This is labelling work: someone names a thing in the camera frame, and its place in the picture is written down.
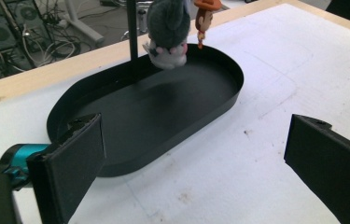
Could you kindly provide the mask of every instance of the table surface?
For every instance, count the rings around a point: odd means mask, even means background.
[[[350,21],[297,1],[260,0],[214,23],[204,44],[245,73],[234,107],[145,168],[97,178],[70,223],[338,223],[283,156],[292,114],[350,139]],[[0,157],[18,143],[48,143],[47,116],[60,96],[126,62],[126,48],[0,80]],[[24,223],[39,223],[33,190],[15,196]]]

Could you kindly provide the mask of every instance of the black tray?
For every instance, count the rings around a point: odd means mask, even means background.
[[[67,90],[49,114],[49,138],[75,118],[101,113],[107,160],[99,176],[125,175],[229,110],[243,83],[239,65],[207,46],[189,44],[188,62],[173,70],[157,69],[146,55]]]

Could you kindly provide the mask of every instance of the gray plush toy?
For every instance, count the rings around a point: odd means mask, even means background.
[[[149,37],[158,47],[170,49],[187,38],[189,0],[154,0],[147,12]]]
[[[155,0],[147,12],[150,43],[143,45],[151,62],[173,69],[187,62],[190,0]]]

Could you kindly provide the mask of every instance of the stuffed animal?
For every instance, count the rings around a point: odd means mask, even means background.
[[[167,49],[157,47],[156,43],[151,40],[150,43],[143,45],[148,53],[151,62],[161,69],[174,69],[183,66],[187,62],[187,42],[177,45],[176,47]]]
[[[189,27],[189,0],[154,0],[147,11],[148,35],[159,47],[180,45]]]
[[[221,8],[220,0],[195,0],[194,5],[198,7],[195,18],[195,28],[198,30],[198,48],[203,48],[205,33],[209,29],[213,19],[213,11]]]
[[[155,0],[147,12],[150,43],[143,45],[152,63],[173,69],[187,61],[189,0]]]

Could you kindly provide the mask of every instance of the white tabletop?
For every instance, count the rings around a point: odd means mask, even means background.
[[[350,139],[350,30],[281,5],[210,29],[204,44],[245,73],[234,107],[145,168],[97,178],[70,223],[338,223],[283,156],[292,114]],[[48,143],[47,116],[80,78],[0,103],[0,156]],[[15,195],[24,223],[41,222],[32,190]]]

